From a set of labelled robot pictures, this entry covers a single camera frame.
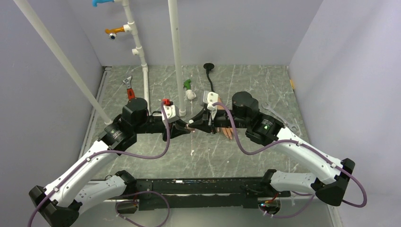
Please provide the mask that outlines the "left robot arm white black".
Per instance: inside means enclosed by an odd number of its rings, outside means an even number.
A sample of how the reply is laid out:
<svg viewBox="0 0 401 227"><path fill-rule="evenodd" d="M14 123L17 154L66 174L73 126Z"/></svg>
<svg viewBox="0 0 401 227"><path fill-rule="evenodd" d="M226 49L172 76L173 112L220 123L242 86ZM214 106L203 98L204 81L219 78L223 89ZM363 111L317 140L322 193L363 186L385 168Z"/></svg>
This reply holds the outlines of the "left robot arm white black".
<svg viewBox="0 0 401 227"><path fill-rule="evenodd" d="M173 102L164 99L160 111L160 115L154 116L149 113L145 99L129 100L75 164L53 182L30 190L34 213L41 214L52 227L69 227L82 213L109 198L131 198L137 191L137 181L125 170L91 187L87 187L87 183L105 165L120 155L127 155L127 149L137 142L138 134L159 133L169 143L189 133Z"/></svg>

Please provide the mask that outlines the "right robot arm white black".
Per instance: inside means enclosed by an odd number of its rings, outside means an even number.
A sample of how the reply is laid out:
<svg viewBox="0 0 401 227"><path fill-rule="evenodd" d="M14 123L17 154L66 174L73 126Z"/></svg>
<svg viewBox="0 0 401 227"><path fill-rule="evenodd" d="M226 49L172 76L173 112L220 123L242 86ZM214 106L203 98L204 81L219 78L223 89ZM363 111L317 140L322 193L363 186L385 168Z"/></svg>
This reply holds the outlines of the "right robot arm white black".
<svg viewBox="0 0 401 227"><path fill-rule="evenodd" d="M340 160L316 149L286 127L280 120L260 112L259 102L248 92L237 92L232 97L232 109L226 112L217 105L218 95L209 92L203 99L202 110L189 120L189 127L207 133L216 128L244 128L252 142L274 148L306 167L308 173L285 173L268 170L261 182L261 192L272 196L276 192L294 191L314 194L332 206L344 202L350 175L355 162Z"/></svg>

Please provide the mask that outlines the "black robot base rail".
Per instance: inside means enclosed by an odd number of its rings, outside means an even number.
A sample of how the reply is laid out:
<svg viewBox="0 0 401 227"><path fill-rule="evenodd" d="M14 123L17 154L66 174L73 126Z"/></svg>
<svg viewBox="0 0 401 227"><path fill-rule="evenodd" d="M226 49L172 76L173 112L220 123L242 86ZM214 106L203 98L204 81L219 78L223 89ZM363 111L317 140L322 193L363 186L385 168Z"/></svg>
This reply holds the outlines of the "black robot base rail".
<svg viewBox="0 0 401 227"><path fill-rule="evenodd" d="M142 178L116 199L135 200L140 211L167 207L256 209L260 203L290 195L274 190L263 177Z"/></svg>

